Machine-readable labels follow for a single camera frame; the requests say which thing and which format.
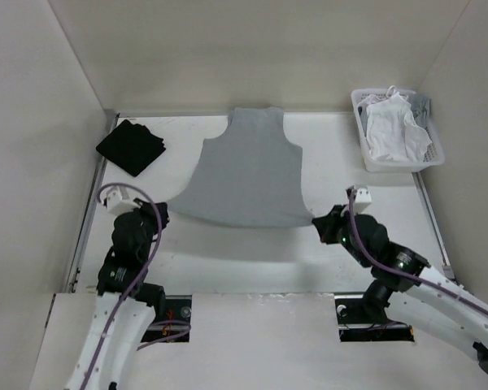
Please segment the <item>grey tank top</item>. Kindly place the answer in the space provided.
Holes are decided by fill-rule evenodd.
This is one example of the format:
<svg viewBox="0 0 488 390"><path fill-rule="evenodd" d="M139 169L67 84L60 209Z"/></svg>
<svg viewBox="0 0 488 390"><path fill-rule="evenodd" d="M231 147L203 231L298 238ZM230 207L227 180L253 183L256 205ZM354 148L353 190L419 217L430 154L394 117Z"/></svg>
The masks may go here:
<svg viewBox="0 0 488 390"><path fill-rule="evenodd" d="M288 140L277 107L235 108L224 132L203 142L190 181L169 210L236 228L299 228L303 149Z"/></svg>

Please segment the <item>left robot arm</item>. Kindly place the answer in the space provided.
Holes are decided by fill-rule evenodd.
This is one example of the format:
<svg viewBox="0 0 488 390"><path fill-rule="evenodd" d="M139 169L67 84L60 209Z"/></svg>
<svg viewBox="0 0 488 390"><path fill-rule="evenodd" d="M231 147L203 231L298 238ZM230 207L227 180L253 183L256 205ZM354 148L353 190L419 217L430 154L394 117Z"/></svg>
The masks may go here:
<svg viewBox="0 0 488 390"><path fill-rule="evenodd" d="M152 241L169 221L168 205L137 198L117 208L124 213L114 220L92 321L66 389L121 389L146 329L166 314L163 287L144 279Z"/></svg>

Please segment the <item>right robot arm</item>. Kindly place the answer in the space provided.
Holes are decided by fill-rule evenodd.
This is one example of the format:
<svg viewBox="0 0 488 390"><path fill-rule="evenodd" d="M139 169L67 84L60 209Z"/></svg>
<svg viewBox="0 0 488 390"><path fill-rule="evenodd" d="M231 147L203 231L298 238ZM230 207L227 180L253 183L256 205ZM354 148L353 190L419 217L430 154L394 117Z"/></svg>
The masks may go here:
<svg viewBox="0 0 488 390"><path fill-rule="evenodd" d="M405 323L456 347L488 375L488 305L445 277L417 252L390 240L386 227L354 206L336 205L312 220L320 240L341 245L372 283L351 305L340 305L345 324L374 327Z"/></svg>

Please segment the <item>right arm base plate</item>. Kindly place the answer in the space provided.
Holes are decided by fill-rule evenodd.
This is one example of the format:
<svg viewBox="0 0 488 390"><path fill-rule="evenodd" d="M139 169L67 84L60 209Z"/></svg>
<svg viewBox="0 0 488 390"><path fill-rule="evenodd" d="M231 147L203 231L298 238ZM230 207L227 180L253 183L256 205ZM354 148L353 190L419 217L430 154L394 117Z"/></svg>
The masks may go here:
<svg viewBox="0 0 488 390"><path fill-rule="evenodd" d="M370 313L361 294L335 295L334 304L341 342L414 342L411 326L386 317L380 310Z"/></svg>

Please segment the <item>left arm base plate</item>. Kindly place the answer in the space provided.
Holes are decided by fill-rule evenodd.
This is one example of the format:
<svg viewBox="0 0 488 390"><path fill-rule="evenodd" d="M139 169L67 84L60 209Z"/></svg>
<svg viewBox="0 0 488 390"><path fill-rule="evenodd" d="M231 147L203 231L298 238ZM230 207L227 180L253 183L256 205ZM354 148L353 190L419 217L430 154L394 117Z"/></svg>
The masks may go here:
<svg viewBox="0 0 488 390"><path fill-rule="evenodd" d="M147 328L142 343L188 342L192 317L191 296L167 296L162 309Z"/></svg>

